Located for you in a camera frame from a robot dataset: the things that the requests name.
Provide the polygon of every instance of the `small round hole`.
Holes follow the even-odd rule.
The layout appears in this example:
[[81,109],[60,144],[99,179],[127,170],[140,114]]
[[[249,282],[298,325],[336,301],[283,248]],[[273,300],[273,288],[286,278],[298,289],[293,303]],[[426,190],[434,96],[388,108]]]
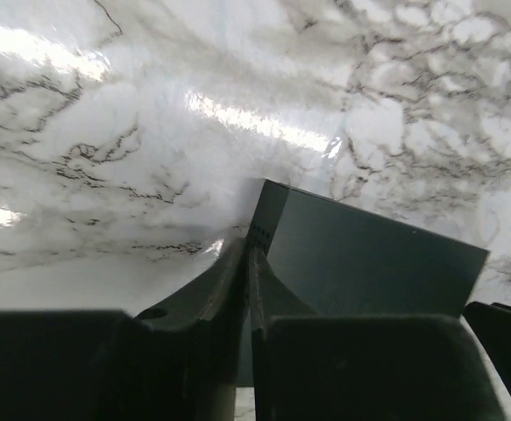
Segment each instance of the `small round hole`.
[[140,320],[152,320],[153,318],[164,318],[167,316],[166,309],[160,309],[158,307],[154,307],[151,309],[146,309],[137,315],[137,318]]

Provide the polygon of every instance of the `marble-patterned backdrop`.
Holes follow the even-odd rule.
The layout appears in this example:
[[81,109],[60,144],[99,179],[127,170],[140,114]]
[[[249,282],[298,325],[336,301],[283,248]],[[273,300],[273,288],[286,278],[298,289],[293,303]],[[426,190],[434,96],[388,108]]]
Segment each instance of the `marble-patterned backdrop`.
[[511,2],[0,0],[0,307],[155,303],[265,177],[488,248],[511,304]]

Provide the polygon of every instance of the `gray marble veining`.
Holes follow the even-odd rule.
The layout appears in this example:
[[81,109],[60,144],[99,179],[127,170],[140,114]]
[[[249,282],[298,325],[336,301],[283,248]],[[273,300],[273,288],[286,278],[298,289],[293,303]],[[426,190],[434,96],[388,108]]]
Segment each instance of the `gray marble veining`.
[[159,301],[265,177],[488,248],[511,304],[511,3],[194,3],[0,0],[0,307]]

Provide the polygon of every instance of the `dark gray block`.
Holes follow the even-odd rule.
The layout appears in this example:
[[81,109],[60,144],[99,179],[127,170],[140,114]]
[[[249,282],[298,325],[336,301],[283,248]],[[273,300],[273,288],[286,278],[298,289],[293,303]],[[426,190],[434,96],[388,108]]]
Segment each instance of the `dark gray block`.
[[[324,315],[444,314],[458,318],[488,251],[324,197],[266,181],[248,244]],[[251,327],[238,384],[252,385]]]

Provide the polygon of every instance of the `marble surface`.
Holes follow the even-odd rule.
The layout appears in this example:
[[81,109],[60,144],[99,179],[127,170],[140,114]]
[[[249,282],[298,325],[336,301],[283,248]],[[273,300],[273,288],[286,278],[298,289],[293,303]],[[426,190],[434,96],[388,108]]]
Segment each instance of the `marble surface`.
[[265,177],[488,248],[511,304],[510,2],[193,3],[0,0],[0,308],[138,312]]
[[238,421],[255,421],[255,395],[251,388],[236,391],[236,416]]

